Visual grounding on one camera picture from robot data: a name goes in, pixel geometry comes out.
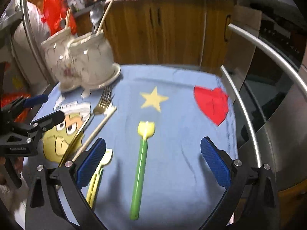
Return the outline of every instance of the blue tablecloth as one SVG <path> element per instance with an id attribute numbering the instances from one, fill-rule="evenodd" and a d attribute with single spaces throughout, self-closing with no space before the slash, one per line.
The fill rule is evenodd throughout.
<path id="1" fill-rule="evenodd" d="M 232 159 L 238 157 L 233 107 L 228 99 L 227 117 L 216 126 L 197 106 L 193 95 L 195 85 L 209 89 L 221 87 L 225 91 L 220 79 L 208 73 L 151 65 L 122 66 L 113 89 L 113 104 L 118 109 L 98 135 L 114 152 L 111 163 L 104 168 L 95 207 L 96 215 L 109 230 L 198 229 L 219 202 L 225 190 L 217 184 L 203 159 L 200 142 L 209 136 L 217 148 L 225 150 Z M 155 87 L 159 95 L 168 97 L 160 103 L 161 112 L 152 106 L 141 108 L 145 99 L 140 93 L 150 94 Z M 89 95 L 80 88 L 61 95 L 58 85 L 53 89 L 36 118 L 58 109 L 70 115 L 65 119 L 66 125 L 58 125 L 49 133 L 51 146 L 48 141 L 44 143 L 48 150 L 43 151 L 40 146 L 39 155 L 25 161 L 23 174 L 27 182 L 37 165 L 57 166 L 45 155 L 50 160 L 61 155 L 64 140 L 76 133 L 75 128 L 89 115 L 89 108 L 96 106 L 101 94 L 99 90 Z M 93 119 L 82 142 L 103 117 Z M 140 121 L 154 121 L 156 131 L 148 140 L 139 220 L 131 221 L 129 212 L 141 139 L 137 132 Z M 57 134 L 63 149 L 55 149 Z M 87 187 L 82 193 L 86 196 Z M 59 196 L 69 220 L 77 223 L 62 189 Z"/>

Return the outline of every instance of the yellow plastic utensil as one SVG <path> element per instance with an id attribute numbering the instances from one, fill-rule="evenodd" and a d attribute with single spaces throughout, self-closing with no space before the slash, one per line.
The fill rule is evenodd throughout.
<path id="1" fill-rule="evenodd" d="M 102 171 L 103 167 L 110 163 L 112 159 L 113 151 L 112 149 L 106 149 L 105 154 L 103 155 L 95 173 L 92 176 L 92 179 L 90 181 L 90 186 L 88 187 L 87 195 L 86 195 L 86 201 L 90 205 L 91 208 L 93 208 L 94 201 L 96 199 L 96 192 L 98 190 L 99 183 L 101 181 Z"/>
<path id="2" fill-rule="evenodd" d="M 141 198 L 145 174 L 145 165 L 147 157 L 148 142 L 147 139 L 154 134 L 154 122 L 140 122 L 138 126 L 138 133 L 141 135 L 141 144 L 139 150 L 138 165 L 135 174 L 135 183 L 133 187 L 133 195 L 130 209 L 130 219 L 137 220 L 139 218 Z"/>

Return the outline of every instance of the white ceramic utensil holder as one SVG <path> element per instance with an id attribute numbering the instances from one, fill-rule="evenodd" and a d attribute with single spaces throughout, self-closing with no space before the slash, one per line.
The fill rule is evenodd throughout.
<path id="1" fill-rule="evenodd" d="M 74 38 L 68 27 L 55 33 L 41 44 L 47 65 L 60 82 L 61 91 L 73 90 L 81 85 L 81 77 L 67 49 L 67 43 Z"/>
<path id="2" fill-rule="evenodd" d="M 68 50 L 82 77 L 81 86 L 84 89 L 95 90 L 114 74 L 113 52 L 103 30 L 98 34 L 87 33 L 71 40 Z"/>

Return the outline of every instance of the yellow star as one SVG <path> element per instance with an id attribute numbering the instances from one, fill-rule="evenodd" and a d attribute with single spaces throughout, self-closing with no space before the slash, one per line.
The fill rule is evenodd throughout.
<path id="1" fill-rule="evenodd" d="M 161 96 L 157 92 L 157 87 L 154 88 L 151 94 L 140 93 L 143 98 L 146 99 L 145 103 L 141 106 L 141 108 L 152 106 L 158 112 L 161 112 L 160 103 L 168 100 L 168 97 Z"/>

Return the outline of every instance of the red heart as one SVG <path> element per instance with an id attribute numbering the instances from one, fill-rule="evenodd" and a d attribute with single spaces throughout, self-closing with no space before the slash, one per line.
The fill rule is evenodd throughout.
<path id="1" fill-rule="evenodd" d="M 194 87 L 194 98 L 202 112 L 219 126 L 229 111 L 228 96 L 221 88 L 209 90 L 200 86 Z"/>

